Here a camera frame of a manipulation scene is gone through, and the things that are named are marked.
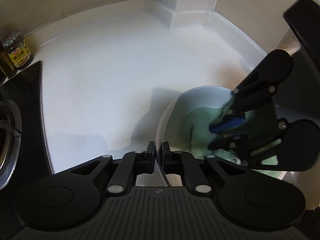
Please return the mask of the green microfibre cloth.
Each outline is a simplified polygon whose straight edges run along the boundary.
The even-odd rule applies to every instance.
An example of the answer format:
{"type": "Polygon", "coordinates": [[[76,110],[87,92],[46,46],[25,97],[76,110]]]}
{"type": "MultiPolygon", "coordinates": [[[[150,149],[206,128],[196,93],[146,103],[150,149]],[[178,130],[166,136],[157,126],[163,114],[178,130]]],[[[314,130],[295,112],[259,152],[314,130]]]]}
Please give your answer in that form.
{"type": "Polygon", "coordinates": [[[226,104],[223,108],[199,107],[190,112],[181,124],[182,150],[193,154],[196,159],[203,160],[205,156],[212,154],[232,163],[243,165],[233,151],[208,149],[211,142],[223,139],[238,131],[236,128],[220,134],[209,131],[210,124],[221,122],[229,107],[230,104],[226,104]]]}

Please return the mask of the white ceramic bowl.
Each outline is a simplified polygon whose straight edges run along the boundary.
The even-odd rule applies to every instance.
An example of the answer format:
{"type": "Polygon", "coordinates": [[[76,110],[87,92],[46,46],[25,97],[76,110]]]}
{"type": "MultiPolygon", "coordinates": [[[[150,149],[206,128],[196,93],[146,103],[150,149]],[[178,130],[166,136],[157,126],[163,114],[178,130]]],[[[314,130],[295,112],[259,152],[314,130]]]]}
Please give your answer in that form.
{"type": "MultiPolygon", "coordinates": [[[[174,150],[182,150],[181,124],[190,112],[199,107],[223,108],[232,101],[230,89],[216,86],[197,87],[182,93],[163,113],[156,132],[156,144],[168,141],[174,150]]],[[[246,133],[252,137],[271,126],[271,119],[261,109],[248,111],[245,117],[246,121],[231,135],[246,133]]]]}

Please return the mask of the black gas stove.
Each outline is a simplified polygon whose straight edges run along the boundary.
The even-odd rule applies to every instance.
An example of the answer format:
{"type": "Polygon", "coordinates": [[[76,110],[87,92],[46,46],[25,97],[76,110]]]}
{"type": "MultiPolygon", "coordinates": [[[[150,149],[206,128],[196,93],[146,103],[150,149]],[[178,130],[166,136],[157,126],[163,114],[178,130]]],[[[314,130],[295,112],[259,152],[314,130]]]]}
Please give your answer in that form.
{"type": "Polygon", "coordinates": [[[52,174],[42,114],[42,61],[1,85],[1,190],[52,174]]]}

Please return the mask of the dark soy sauce bottle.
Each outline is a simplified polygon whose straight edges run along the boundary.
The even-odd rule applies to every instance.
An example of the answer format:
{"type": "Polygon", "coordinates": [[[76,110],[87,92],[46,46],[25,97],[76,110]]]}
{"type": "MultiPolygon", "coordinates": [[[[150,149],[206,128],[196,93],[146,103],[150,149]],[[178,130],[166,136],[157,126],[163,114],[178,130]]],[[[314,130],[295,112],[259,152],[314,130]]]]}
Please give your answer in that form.
{"type": "Polygon", "coordinates": [[[1,57],[1,70],[6,75],[7,78],[12,78],[17,74],[17,69],[13,65],[11,59],[9,59],[3,43],[0,41],[0,57],[1,57]]]}

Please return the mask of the yellow label sauce jar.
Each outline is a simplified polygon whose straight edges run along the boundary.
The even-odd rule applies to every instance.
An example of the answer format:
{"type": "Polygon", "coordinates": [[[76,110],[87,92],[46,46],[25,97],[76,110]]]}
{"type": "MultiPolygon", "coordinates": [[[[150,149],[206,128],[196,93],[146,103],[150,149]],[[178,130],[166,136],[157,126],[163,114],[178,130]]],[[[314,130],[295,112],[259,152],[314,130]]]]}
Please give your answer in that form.
{"type": "Polygon", "coordinates": [[[27,67],[33,54],[19,30],[13,31],[3,42],[4,51],[17,69],[27,67]]]}

